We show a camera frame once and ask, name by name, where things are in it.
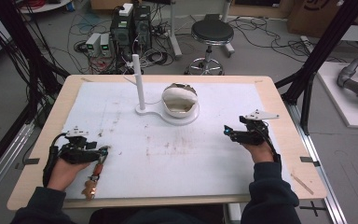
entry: dark jacket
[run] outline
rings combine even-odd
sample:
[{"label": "dark jacket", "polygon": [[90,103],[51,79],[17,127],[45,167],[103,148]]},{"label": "dark jacket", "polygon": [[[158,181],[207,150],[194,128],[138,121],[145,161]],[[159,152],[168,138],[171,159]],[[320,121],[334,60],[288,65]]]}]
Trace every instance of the dark jacket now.
[{"label": "dark jacket", "polygon": [[[295,207],[298,198],[290,189],[290,185],[282,180],[281,168],[275,162],[260,162],[255,164],[255,182],[249,185],[251,201],[242,213],[241,223],[300,223]],[[54,189],[36,188],[28,205],[21,208],[12,220],[12,224],[66,224],[72,223],[70,218],[62,212],[65,192]],[[175,213],[160,209],[154,213],[141,210],[130,217],[130,223],[200,223],[194,217],[183,213]]]}]

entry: gray floor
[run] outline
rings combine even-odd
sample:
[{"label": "gray floor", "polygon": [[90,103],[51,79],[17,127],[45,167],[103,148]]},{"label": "gray floor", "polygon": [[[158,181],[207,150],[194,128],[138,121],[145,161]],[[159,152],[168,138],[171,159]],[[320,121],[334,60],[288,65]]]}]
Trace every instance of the gray floor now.
[{"label": "gray floor", "polygon": [[[82,67],[87,67],[86,58],[72,50],[76,41],[85,40],[85,35],[69,34],[72,25],[72,33],[78,32],[79,23],[90,22],[97,23],[106,21],[108,14],[95,14],[90,10],[88,4],[77,7],[76,12],[68,13],[64,10],[54,10],[38,15],[40,27],[44,33],[49,45],[53,47],[52,51],[57,60],[71,74],[79,74],[71,58],[63,50],[69,50],[81,63]],[[189,34],[189,27],[192,21],[190,17],[177,19],[178,26],[185,24],[178,34]],[[103,22],[101,26],[108,27],[110,22]],[[103,27],[96,27],[95,32]],[[268,21],[268,29],[280,35],[279,43],[286,45],[289,40],[299,40],[298,35],[291,35],[286,32],[285,21]],[[269,46],[272,37],[265,32],[245,31],[247,38],[255,44]],[[204,54],[206,47],[196,42],[188,35],[178,36],[179,45],[184,54],[179,61],[174,61],[169,66],[152,66],[145,69],[145,74],[161,75],[182,75],[186,66],[195,58]],[[249,44],[244,35],[238,31],[235,33],[232,46],[236,52],[228,58],[226,53],[218,48],[213,49],[213,56],[220,61],[226,68],[226,75],[252,75],[269,76],[274,81],[281,80],[296,72],[302,65],[287,56],[281,55],[272,49],[260,48]],[[300,61],[305,61],[306,57],[298,57],[286,48],[279,51],[295,57]],[[358,56],[358,48],[349,45],[347,42],[340,43],[332,53],[332,56],[350,62],[351,59]],[[5,53],[0,53],[0,139],[8,130],[14,119],[20,114],[26,105],[25,84],[17,75],[8,57]],[[311,109],[310,109],[310,136],[317,148],[321,163],[327,173],[330,183],[337,195],[338,202],[345,214],[348,223],[358,223],[358,129],[347,128],[340,115],[333,106],[332,101],[327,95],[321,82],[315,78]],[[30,143],[23,149],[20,156],[16,159],[12,168],[5,175],[0,184],[0,223],[8,223],[14,212],[6,208],[7,199],[21,174],[20,169],[15,166],[21,162],[21,157],[25,149],[32,144],[36,134]],[[302,201],[297,212],[303,223],[331,223],[327,213],[324,210],[307,209],[311,203],[319,208],[325,208],[322,201]],[[92,209],[86,210],[66,210],[65,212],[78,223],[88,223],[88,218]]]}]

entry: black metal frame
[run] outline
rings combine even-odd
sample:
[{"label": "black metal frame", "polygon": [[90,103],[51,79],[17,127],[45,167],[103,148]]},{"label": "black metal frame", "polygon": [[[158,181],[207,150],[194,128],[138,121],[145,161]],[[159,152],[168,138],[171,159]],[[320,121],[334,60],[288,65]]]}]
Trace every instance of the black metal frame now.
[{"label": "black metal frame", "polygon": [[290,77],[275,83],[277,89],[292,83],[287,92],[282,95],[282,99],[289,105],[296,105],[298,97],[304,92],[300,125],[306,135],[310,134],[308,131],[308,119],[313,79],[357,16],[358,0],[345,0],[304,65]]}]

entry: table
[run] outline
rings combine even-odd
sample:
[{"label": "table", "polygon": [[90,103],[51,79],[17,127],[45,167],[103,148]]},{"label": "table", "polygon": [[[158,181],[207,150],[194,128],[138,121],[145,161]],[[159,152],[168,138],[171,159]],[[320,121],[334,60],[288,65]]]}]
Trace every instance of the table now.
[{"label": "table", "polygon": [[[299,199],[322,199],[326,196],[324,185],[311,162],[302,162],[300,157],[308,157],[296,131],[290,115],[269,77],[248,76],[143,76],[144,82],[185,82],[185,83],[248,83],[255,84],[259,97],[266,111],[274,111],[279,119],[269,122],[274,129],[275,138],[282,151],[282,156],[293,179],[293,185]],[[52,108],[48,120],[34,146],[30,158],[40,158],[38,164],[26,165],[14,188],[7,207],[17,210],[25,206],[31,198],[34,188],[42,185],[43,168],[48,158],[48,147],[54,137],[62,131],[62,126],[76,99],[83,82],[127,82],[122,76],[72,75],[62,87],[60,95]],[[108,206],[142,206],[166,204],[202,204],[202,203],[246,203],[249,195],[242,196],[199,196],[168,198],[136,198],[136,199],[101,199],[101,200],[66,200],[65,208],[108,207]]]}]

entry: stool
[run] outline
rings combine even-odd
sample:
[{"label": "stool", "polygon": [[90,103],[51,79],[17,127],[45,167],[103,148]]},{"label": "stool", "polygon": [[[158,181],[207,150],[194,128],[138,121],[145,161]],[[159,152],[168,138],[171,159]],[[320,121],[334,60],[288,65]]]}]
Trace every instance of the stool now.
[{"label": "stool", "polygon": [[191,35],[201,43],[207,44],[205,58],[194,60],[186,69],[185,75],[224,75],[223,65],[211,58],[212,46],[224,46],[233,36],[234,30],[220,20],[196,21],[191,27]]}]

